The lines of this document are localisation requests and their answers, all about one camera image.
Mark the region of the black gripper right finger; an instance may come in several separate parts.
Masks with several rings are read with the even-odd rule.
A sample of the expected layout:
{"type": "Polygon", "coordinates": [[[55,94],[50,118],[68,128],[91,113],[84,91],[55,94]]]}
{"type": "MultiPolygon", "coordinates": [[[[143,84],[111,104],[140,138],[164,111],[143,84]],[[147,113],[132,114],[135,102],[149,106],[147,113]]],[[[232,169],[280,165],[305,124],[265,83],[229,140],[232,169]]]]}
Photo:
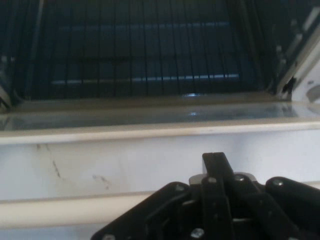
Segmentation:
{"type": "Polygon", "coordinates": [[[212,154],[212,239],[318,240],[319,189],[285,177],[264,185],[212,154]]]}

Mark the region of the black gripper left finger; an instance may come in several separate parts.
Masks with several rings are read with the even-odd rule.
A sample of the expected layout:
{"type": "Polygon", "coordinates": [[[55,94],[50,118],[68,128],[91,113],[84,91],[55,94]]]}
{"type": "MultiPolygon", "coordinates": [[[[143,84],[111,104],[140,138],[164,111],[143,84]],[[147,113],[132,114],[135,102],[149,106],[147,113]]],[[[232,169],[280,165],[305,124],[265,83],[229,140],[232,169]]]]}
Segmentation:
{"type": "Polygon", "coordinates": [[[171,182],[93,234],[93,240],[229,240],[231,213],[222,152],[204,153],[207,173],[171,182]]]}

